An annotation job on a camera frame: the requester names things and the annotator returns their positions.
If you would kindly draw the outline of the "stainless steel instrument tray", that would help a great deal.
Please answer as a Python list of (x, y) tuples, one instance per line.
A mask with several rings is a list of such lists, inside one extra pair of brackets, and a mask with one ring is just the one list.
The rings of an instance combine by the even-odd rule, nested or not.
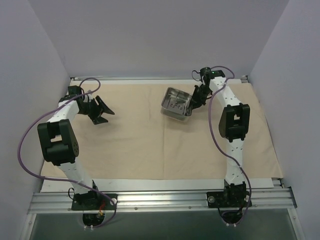
[(185, 122), (191, 116), (189, 105), (192, 95), (176, 89), (168, 87), (161, 103), (160, 112), (172, 119)]

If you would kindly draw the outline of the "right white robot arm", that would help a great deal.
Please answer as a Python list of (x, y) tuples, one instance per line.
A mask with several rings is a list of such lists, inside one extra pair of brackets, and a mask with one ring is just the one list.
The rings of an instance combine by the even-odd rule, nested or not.
[(243, 171), (243, 147), (246, 134), (249, 131), (250, 106), (243, 104), (236, 97), (230, 86), (228, 86), (229, 79), (226, 78), (222, 69), (226, 69), (226, 67), (204, 67), (199, 71), (192, 71), (200, 76), (199, 81), (201, 84), (194, 87), (191, 100), (186, 109), (190, 115), (194, 109), (204, 106), (206, 101), (212, 104), (214, 99), (218, 99), (223, 107), (218, 131), (220, 136), (226, 140), (226, 151), (223, 151), (218, 145), (213, 133), (211, 107), (208, 108), (208, 123), (213, 142), (226, 157), (225, 187), (242, 187), (246, 189), (246, 183), (249, 180)]

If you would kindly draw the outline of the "beige cloth surgical kit wrap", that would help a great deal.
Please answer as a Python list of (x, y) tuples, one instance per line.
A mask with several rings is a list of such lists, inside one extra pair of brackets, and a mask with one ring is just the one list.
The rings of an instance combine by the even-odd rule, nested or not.
[(166, 84), (104, 84), (98, 95), (113, 110), (95, 125), (77, 115), (71, 125), (79, 160), (94, 179), (223, 179), (226, 147), (217, 98), (185, 122), (161, 113)]

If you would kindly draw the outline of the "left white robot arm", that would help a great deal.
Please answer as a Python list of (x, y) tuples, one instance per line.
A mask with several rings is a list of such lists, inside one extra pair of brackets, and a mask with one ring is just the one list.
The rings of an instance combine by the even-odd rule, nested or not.
[(53, 116), (37, 126), (37, 132), (44, 160), (63, 171), (73, 186), (75, 201), (82, 201), (88, 209), (95, 210), (100, 206), (102, 196), (77, 160), (80, 147), (71, 122), (78, 114), (88, 116), (94, 125), (99, 125), (108, 122), (103, 114), (115, 113), (100, 96), (85, 95), (80, 86), (73, 85), (59, 100), (58, 110)]

